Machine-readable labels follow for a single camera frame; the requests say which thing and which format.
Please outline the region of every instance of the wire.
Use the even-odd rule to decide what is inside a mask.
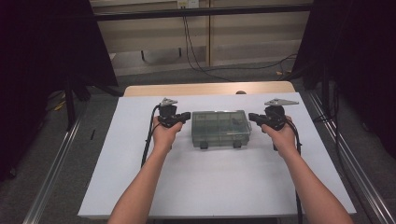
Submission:
[[[335,85],[334,90],[332,92],[332,104],[330,105],[330,114],[322,114],[318,117],[312,119],[314,122],[328,122],[331,121],[338,113],[338,87]]]
[[[291,129],[294,132],[294,135],[296,137],[296,148],[297,148],[298,154],[301,156],[301,143],[300,143],[300,136],[298,134],[297,128],[294,125],[294,123],[289,119],[286,119],[286,123],[289,124],[289,126],[291,127]],[[298,223],[302,224],[303,223],[303,208],[301,207],[301,201],[300,201],[300,197],[298,196],[297,191],[296,191],[296,204],[297,204]]]
[[[146,162],[146,158],[147,158],[148,152],[149,152],[149,144],[150,144],[150,142],[151,142],[151,136],[152,136],[152,133],[154,132],[155,128],[157,128],[157,126],[158,126],[158,125],[155,126],[154,129],[151,130],[151,128],[152,128],[152,121],[153,121],[153,119],[154,119],[155,111],[156,111],[159,107],[160,107],[160,105],[154,106],[154,109],[152,110],[152,113],[151,113],[151,118],[150,118],[150,122],[149,122],[149,126],[148,126],[148,138],[146,139],[145,150],[143,151],[142,163],[141,163],[141,165],[140,165],[140,168],[142,168],[143,165],[144,165],[145,162]]]
[[[203,73],[205,73],[206,75],[208,75],[208,76],[210,76],[210,77],[216,77],[216,78],[220,78],[220,79],[223,79],[223,80],[226,80],[226,81],[233,82],[232,80],[230,80],[230,79],[228,79],[228,78],[214,76],[214,75],[208,74],[207,72],[217,71],[217,70],[245,70],[245,69],[246,69],[246,70],[259,70],[259,69],[265,69],[265,68],[274,67],[274,66],[277,66],[277,65],[280,65],[281,70],[282,70],[282,77],[283,77],[284,71],[283,71],[283,67],[282,67],[281,64],[282,64],[284,61],[286,61],[286,60],[295,59],[295,58],[291,58],[292,56],[297,56],[296,53],[293,53],[293,54],[289,55],[288,57],[282,59],[281,61],[279,61],[279,62],[277,62],[277,63],[273,63],[273,64],[265,65],[265,66],[260,66],[260,67],[221,67],[221,68],[204,69],[204,68],[198,63],[198,60],[197,60],[197,58],[196,58],[196,56],[195,56],[195,52],[194,52],[194,49],[193,49],[193,46],[192,46],[192,42],[191,42],[191,37],[190,37],[189,24],[188,24],[188,22],[187,22],[187,18],[186,18],[186,17],[183,17],[183,22],[184,22],[184,33],[185,33],[185,38],[186,38],[187,61],[189,62],[189,65],[190,65],[190,67],[191,67],[193,70],[198,71],[198,72],[203,72]],[[190,56],[189,56],[189,42],[190,42],[190,49],[191,49],[193,58],[194,58],[194,60],[195,60],[195,63],[196,63],[197,66],[199,67],[199,69],[193,67],[192,64],[191,64]]]
[[[203,73],[205,73],[206,75],[208,75],[208,76],[210,76],[210,77],[215,77],[215,78],[219,78],[219,79],[226,80],[226,81],[229,81],[229,82],[233,82],[232,80],[230,80],[230,79],[228,79],[228,78],[225,78],[225,77],[218,77],[218,76],[214,76],[214,75],[208,74],[208,73],[206,72],[206,70],[204,70],[204,68],[201,67],[201,65],[198,63],[198,60],[197,60],[197,58],[196,58],[196,56],[195,56],[195,51],[194,51],[194,49],[193,49],[193,47],[192,47],[192,42],[191,42],[191,38],[190,38],[190,29],[189,29],[189,24],[187,23],[187,18],[186,18],[186,17],[183,17],[183,21],[184,21],[184,34],[185,34],[185,37],[186,37],[187,61],[189,62],[190,67],[191,67],[193,70],[198,71],[198,72],[203,72]],[[190,57],[189,57],[189,42],[187,41],[187,39],[189,39],[190,48],[191,48],[191,52],[192,52],[192,55],[193,55],[193,57],[194,57],[195,63],[198,65],[198,67],[199,67],[200,69],[194,68],[194,67],[192,66],[191,62],[190,62]]]

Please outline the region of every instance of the black controller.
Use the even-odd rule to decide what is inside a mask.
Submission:
[[[158,121],[161,123],[161,125],[165,128],[171,128],[178,122],[186,123],[186,120],[191,119],[191,113],[190,112],[185,112],[182,114],[176,114],[168,117],[158,117]]]
[[[261,127],[263,124],[270,126],[272,129],[279,131],[286,123],[285,109],[282,105],[270,105],[264,109],[265,115],[254,113],[248,114],[248,119],[257,123]]]
[[[164,105],[160,106],[160,116],[158,121],[163,127],[171,128],[178,122],[186,123],[186,120],[191,119],[191,113],[185,112],[182,114],[176,114],[177,106],[175,105]]]

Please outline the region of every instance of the cable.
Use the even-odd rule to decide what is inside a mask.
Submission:
[[[294,125],[294,123],[289,120],[286,119],[286,123],[289,124],[289,126],[291,127],[291,129],[294,132],[294,135],[296,137],[296,148],[298,151],[298,154],[301,156],[301,143],[300,143],[300,136],[297,132],[297,128]],[[298,223],[302,224],[303,223],[303,208],[301,207],[301,201],[300,201],[300,197],[298,196],[298,193],[296,191],[296,204],[297,204],[297,218],[298,218]]]
[[[186,17],[183,17],[183,21],[184,21],[184,34],[185,34],[185,37],[186,37],[187,61],[189,62],[190,67],[191,67],[193,70],[195,70],[195,71],[197,71],[197,72],[203,72],[203,73],[205,73],[206,75],[208,75],[208,76],[210,76],[210,77],[215,77],[215,78],[219,78],[219,79],[226,80],[226,81],[229,81],[229,82],[233,82],[232,80],[230,80],[230,79],[228,79],[228,78],[225,78],[225,77],[218,77],[218,76],[214,76],[214,75],[208,74],[208,73],[206,72],[206,70],[204,70],[204,69],[201,67],[201,65],[198,63],[198,60],[197,60],[197,58],[196,58],[196,56],[195,56],[194,49],[193,49],[193,47],[192,47],[192,42],[191,42],[191,38],[190,38],[190,29],[189,29],[189,24],[187,23],[187,18],[186,18]],[[190,48],[191,48],[191,52],[192,52],[192,55],[193,55],[193,57],[194,57],[195,63],[198,65],[198,67],[199,67],[200,69],[194,68],[194,67],[192,66],[191,62],[190,62],[190,57],[189,57],[189,42],[187,41],[187,39],[189,39],[189,41],[190,41]]]
[[[151,130],[151,128],[152,128],[152,121],[153,121],[153,119],[154,119],[155,111],[156,111],[159,107],[160,107],[160,105],[154,106],[154,109],[152,110],[152,113],[151,113],[151,118],[150,118],[150,122],[149,122],[149,126],[148,126],[148,138],[146,139],[145,150],[143,151],[142,163],[141,163],[141,165],[140,165],[140,168],[142,168],[143,165],[144,165],[145,162],[146,162],[146,158],[147,158],[148,152],[149,152],[149,144],[150,144],[150,142],[151,142],[151,136],[152,136],[152,134],[154,133],[155,128],[158,127],[158,125],[157,125],[157,126],[154,127],[153,130]]]
[[[189,62],[189,65],[190,65],[190,67],[193,70],[198,71],[198,72],[203,72],[203,73],[205,73],[206,75],[208,75],[210,77],[216,77],[216,78],[220,78],[220,79],[223,79],[223,80],[226,80],[226,81],[233,82],[230,79],[227,79],[227,78],[224,78],[224,77],[214,76],[214,75],[208,74],[207,72],[217,71],[217,70],[245,70],[245,69],[246,70],[258,70],[258,69],[265,69],[265,68],[274,67],[274,66],[277,66],[277,65],[280,65],[281,70],[282,70],[282,76],[283,76],[284,72],[283,72],[283,67],[282,67],[281,64],[284,61],[286,61],[286,60],[295,59],[295,58],[291,58],[291,57],[297,55],[296,53],[293,53],[293,54],[289,55],[288,57],[282,59],[281,61],[279,61],[277,63],[273,63],[273,64],[266,65],[266,66],[260,66],[260,67],[222,67],[222,68],[204,69],[203,67],[201,67],[201,65],[198,63],[198,60],[196,59],[195,52],[194,52],[194,49],[193,49],[193,46],[192,46],[192,42],[191,42],[189,24],[187,22],[187,18],[186,17],[183,17],[183,22],[184,22],[184,33],[185,33],[185,38],[186,38],[187,61]],[[189,57],[189,42],[188,42],[188,40],[190,42],[190,48],[191,48],[192,55],[193,55],[193,58],[195,60],[195,63],[197,64],[197,66],[200,69],[197,69],[197,68],[193,67],[192,64],[191,64],[190,57]]]

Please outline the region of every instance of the clear plastic box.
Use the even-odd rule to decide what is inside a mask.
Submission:
[[[240,148],[248,144],[251,127],[244,110],[196,111],[191,122],[194,147]]]

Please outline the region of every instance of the table surface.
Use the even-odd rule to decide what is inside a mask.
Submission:
[[[233,87],[239,85],[224,83],[224,87],[226,84]],[[262,86],[264,92],[269,90],[264,88],[268,83],[251,84],[252,87]],[[280,87],[289,84],[285,82],[278,85]],[[147,86],[147,89],[154,93],[156,87],[158,86]],[[355,213],[356,210],[318,136],[300,94],[226,94],[229,91],[250,92],[255,89],[249,85],[245,87],[247,89],[214,88],[218,92],[216,95],[178,96],[175,98],[178,100],[177,112],[244,109],[246,113],[262,114],[263,103],[274,98],[300,102],[298,105],[285,106],[285,110],[294,118],[299,130],[303,158],[340,200],[348,213]],[[140,169],[152,107],[164,96],[181,92],[186,94],[185,91],[191,91],[181,91],[181,88],[170,90],[169,95],[120,98],[79,216],[109,217],[118,198]],[[191,123],[187,121],[177,134],[173,148],[167,156],[149,216],[278,217],[296,213],[294,186],[287,166],[277,152],[273,151],[271,139],[263,134],[259,127],[252,124],[250,140],[246,147],[212,147],[202,151],[192,146]]]
[[[236,94],[238,91],[246,94],[295,92],[288,81],[269,81],[130,86],[124,96]]]

